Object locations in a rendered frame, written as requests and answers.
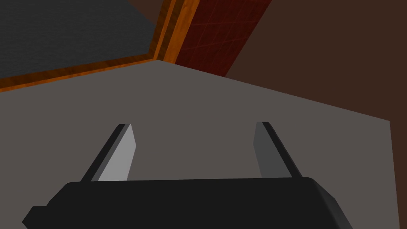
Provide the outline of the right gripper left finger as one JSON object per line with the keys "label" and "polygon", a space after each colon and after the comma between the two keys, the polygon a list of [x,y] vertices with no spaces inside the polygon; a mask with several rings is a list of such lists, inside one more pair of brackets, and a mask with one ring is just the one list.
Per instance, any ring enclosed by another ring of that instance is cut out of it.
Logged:
{"label": "right gripper left finger", "polygon": [[131,124],[119,124],[81,179],[82,182],[126,181],[136,142]]}

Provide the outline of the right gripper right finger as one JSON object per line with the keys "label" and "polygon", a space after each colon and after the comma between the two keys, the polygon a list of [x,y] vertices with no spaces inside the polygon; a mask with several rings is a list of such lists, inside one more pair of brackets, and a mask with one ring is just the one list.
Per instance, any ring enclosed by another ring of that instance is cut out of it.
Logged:
{"label": "right gripper right finger", "polygon": [[270,122],[256,123],[253,147],[261,178],[302,177]]}

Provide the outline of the dark grey door leaf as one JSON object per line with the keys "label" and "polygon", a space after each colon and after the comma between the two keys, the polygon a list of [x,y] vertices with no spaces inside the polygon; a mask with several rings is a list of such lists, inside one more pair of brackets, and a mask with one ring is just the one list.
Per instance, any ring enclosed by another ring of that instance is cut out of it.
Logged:
{"label": "dark grey door leaf", "polygon": [[128,0],[0,0],[0,79],[146,54],[154,30]]}

